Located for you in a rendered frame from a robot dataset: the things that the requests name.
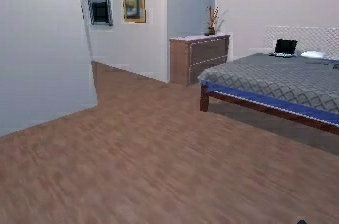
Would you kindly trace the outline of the white pillow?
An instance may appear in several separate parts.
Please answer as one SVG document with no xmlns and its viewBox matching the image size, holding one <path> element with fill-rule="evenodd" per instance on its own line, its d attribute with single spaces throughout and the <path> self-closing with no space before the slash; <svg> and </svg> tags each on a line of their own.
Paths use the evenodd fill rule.
<svg viewBox="0 0 339 224">
<path fill-rule="evenodd" d="M 324 52 L 319 51 L 305 51 L 300 54 L 301 57 L 311 58 L 311 59 L 326 59 L 327 56 Z"/>
</svg>

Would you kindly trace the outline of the brown chest of drawers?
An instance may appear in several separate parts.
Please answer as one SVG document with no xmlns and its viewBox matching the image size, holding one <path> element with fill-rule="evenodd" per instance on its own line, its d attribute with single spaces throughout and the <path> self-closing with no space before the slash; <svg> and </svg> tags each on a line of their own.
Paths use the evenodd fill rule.
<svg viewBox="0 0 339 224">
<path fill-rule="evenodd" d="M 170 39 L 170 82 L 193 85 L 207 68 L 227 61 L 229 35 L 186 36 Z"/>
</svg>

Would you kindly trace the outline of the dark framed picture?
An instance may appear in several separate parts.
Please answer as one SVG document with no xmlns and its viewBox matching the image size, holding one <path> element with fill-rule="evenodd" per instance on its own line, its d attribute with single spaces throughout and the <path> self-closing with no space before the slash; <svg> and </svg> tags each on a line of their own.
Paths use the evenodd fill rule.
<svg viewBox="0 0 339 224">
<path fill-rule="evenodd" d="M 88 0 L 88 8 L 92 25 L 113 25 L 110 0 Z"/>
</svg>

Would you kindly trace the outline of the dark vase with dried twigs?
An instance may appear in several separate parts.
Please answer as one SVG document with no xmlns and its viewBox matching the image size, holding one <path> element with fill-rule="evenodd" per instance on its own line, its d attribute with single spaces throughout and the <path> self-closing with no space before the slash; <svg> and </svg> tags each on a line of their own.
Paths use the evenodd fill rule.
<svg viewBox="0 0 339 224">
<path fill-rule="evenodd" d="M 221 33 L 224 18 L 219 14 L 219 7 L 208 6 L 206 8 L 208 13 L 208 21 L 206 22 L 206 36 L 217 35 Z"/>
</svg>

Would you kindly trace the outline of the black open laptop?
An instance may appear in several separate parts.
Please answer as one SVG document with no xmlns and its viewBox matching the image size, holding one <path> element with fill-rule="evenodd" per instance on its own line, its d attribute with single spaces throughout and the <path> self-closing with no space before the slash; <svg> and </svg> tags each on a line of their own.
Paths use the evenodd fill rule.
<svg viewBox="0 0 339 224">
<path fill-rule="evenodd" d="M 272 56 L 291 58 L 295 55 L 297 40 L 278 39 Z"/>
</svg>

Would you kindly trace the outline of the grey quilted wooden bed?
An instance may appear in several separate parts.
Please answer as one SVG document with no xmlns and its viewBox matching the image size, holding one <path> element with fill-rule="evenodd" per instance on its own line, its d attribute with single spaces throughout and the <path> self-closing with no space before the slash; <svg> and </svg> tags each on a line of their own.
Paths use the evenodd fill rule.
<svg viewBox="0 0 339 224">
<path fill-rule="evenodd" d="M 272 56 L 278 39 L 297 40 L 291 58 Z M 324 52 L 326 59 L 301 57 Z M 339 135 L 339 28 L 270 26 L 265 51 L 204 70 L 200 109 L 211 97 Z"/>
</svg>

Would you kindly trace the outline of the gold framed picture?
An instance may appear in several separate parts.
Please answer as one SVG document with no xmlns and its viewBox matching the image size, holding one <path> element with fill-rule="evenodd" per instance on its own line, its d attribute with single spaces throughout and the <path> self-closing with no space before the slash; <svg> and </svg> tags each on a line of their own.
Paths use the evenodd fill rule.
<svg viewBox="0 0 339 224">
<path fill-rule="evenodd" d="M 123 14 L 125 22 L 145 23 L 145 0 L 123 0 Z"/>
</svg>

